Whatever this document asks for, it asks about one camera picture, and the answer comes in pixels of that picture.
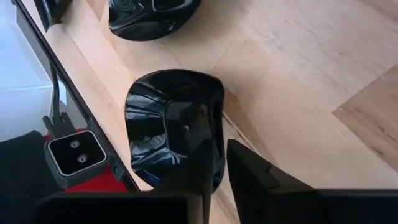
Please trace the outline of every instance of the wooden floor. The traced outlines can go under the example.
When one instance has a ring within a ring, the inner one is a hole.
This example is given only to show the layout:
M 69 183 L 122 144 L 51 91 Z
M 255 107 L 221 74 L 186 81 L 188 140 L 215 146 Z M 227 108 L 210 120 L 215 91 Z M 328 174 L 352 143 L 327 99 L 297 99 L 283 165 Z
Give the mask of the wooden floor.
M 225 138 L 313 187 L 398 188 L 398 0 L 203 0 L 152 42 L 114 36 L 108 13 L 73 1 L 45 37 L 127 166 L 128 89 L 187 68 L 227 88 Z M 238 223 L 227 177 L 212 202 L 212 223 Z

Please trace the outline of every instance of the black fabric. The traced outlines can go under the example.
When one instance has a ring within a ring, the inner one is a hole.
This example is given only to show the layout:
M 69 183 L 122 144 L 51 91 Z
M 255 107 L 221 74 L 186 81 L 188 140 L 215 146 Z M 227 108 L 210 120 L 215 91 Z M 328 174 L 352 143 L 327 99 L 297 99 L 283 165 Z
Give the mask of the black fabric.
M 31 223 L 37 202 L 61 191 L 45 162 L 44 142 L 37 131 L 0 142 L 0 223 Z

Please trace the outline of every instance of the glossy black club head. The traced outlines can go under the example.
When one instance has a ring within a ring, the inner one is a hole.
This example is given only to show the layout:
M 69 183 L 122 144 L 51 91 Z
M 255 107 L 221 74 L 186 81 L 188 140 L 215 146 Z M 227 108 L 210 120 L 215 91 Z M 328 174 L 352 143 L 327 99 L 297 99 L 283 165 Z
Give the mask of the glossy black club head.
M 223 84 L 188 70 L 163 70 L 134 82 L 125 120 L 134 172 L 156 187 L 196 151 L 211 149 L 213 190 L 224 174 Z
M 134 41 L 155 40 L 177 31 L 201 0 L 109 0 L 109 28 Z

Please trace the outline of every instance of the red fabric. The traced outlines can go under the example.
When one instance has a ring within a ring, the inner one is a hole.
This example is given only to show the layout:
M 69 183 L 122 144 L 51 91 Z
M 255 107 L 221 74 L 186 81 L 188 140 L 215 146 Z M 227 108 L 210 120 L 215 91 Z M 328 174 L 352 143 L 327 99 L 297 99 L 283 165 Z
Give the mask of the red fabric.
M 50 135 L 44 136 L 46 141 L 51 140 Z M 66 192 L 125 192 L 127 191 L 126 186 L 117 181 L 109 167 L 106 168 L 105 172 L 97 177 L 94 177 L 82 184 L 75 185 Z

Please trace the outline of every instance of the black frame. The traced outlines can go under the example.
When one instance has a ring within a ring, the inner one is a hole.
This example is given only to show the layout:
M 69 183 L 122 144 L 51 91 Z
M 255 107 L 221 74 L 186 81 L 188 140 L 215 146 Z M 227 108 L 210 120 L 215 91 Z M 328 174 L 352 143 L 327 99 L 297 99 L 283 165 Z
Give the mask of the black frame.
M 140 191 L 139 187 L 137 186 L 134 179 L 131 177 L 130 173 L 127 171 L 125 165 L 118 156 L 117 152 L 110 143 L 109 139 L 106 137 L 105 133 L 101 129 L 101 126 L 98 124 L 93 113 L 90 111 L 84 99 L 79 94 L 76 86 L 73 84 L 72 80 L 70 79 L 67 72 L 63 68 L 59 59 L 51 49 L 51 46 L 46 41 L 45 37 L 42 35 L 41 31 L 37 27 L 33 18 L 30 16 L 25 5 L 22 3 L 21 0 L 11 0 L 11 2 L 16 6 L 17 10 L 23 15 L 23 19 L 26 21 L 26 23 L 28 23 L 39 45 L 43 49 L 47 58 L 49 59 L 51 66 L 54 67 L 57 75 L 59 76 L 61 81 L 65 84 L 65 88 L 69 91 L 80 113 L 86 119 L 86 122 L 88 124 L 88 129 L 90 129 L 92 132 L 95 133 L 95 136 L 97 137 L 99 143 L 102 145 L 103 149 L 106 152 L 111 153 L 110 156 L 112 157 L 112 159 L 110 167 L 115 178 L 119 181 L 122 181 L 128 190 Z

